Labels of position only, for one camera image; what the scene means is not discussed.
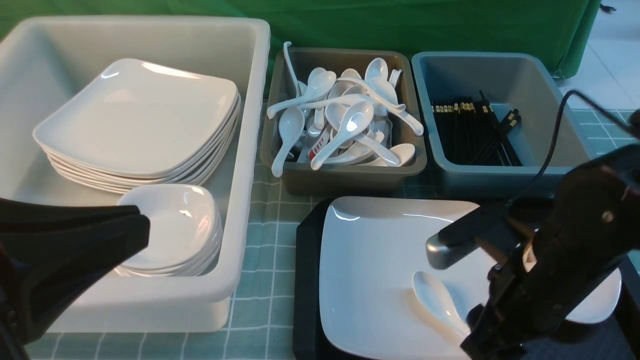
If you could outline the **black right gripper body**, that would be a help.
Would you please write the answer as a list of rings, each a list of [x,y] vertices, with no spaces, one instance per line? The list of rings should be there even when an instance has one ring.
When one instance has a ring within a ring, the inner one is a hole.
[[[632,250],[639,248],[639,146],[569,171],[553,209],[527,244],[504,251],[474,241],[499,264],[485,305],[469,312],[461,349],[472,360],[518,360],[522,345],[553,333]]]

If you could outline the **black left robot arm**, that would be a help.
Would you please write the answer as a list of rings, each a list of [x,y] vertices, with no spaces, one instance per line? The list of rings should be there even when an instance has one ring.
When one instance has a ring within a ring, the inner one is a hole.
[[[135,205],[55,206],[0,201],[1,358],[27,360],[70,305],[149,244]]]

